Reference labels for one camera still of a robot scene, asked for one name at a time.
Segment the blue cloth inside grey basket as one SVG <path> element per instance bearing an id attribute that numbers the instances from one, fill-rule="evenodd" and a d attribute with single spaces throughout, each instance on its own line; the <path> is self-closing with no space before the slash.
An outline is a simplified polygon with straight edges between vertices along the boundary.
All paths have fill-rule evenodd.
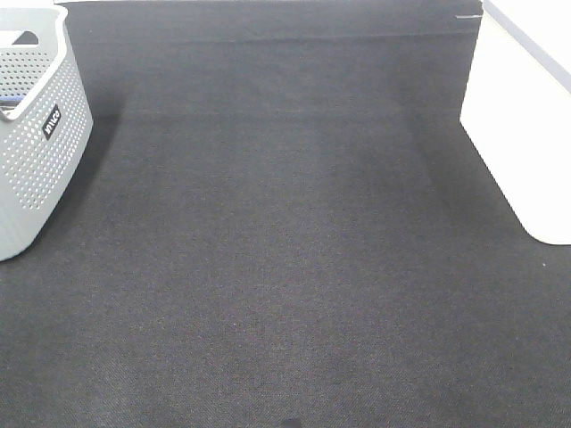
<path id="1" fill-rule="evenodd" d="M 0 107 L 3 110 L 15 109 L 23 100 L 22 95 L 1 95 L 0 96 Z"/>

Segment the black table mat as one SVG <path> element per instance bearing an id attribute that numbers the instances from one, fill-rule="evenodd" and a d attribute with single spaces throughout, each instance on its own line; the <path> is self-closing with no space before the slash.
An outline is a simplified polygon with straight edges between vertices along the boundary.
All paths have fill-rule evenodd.
<path id="1" fill-rule="evenodd" d="M 567 427 L 570 250 L 459 123 L 477 1 L 89 2 L 1 266 L 4 427 Z"/>

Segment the grey perforated laundry basket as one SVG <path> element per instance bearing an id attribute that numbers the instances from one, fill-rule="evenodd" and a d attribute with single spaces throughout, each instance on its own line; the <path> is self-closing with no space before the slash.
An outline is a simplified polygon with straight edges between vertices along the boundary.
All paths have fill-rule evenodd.
<path id="1" fill-rule="evenodd" d="M 3 1 L 1 29 L 36 43 L 1 49 L 1 258 L 36 239 L 86 149 L 93 118 L 72 49 L 65 7 L 52 1 Z"/>

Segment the white plastic basket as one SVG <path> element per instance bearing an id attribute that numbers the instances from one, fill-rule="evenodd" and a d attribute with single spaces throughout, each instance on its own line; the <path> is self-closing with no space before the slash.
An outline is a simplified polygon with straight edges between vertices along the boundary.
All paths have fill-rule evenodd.
<path id="1" fill-rule="evenodd" d="M 570 243 L 570 3 L 484 1 L 459 120 L 525 231 Z"/>

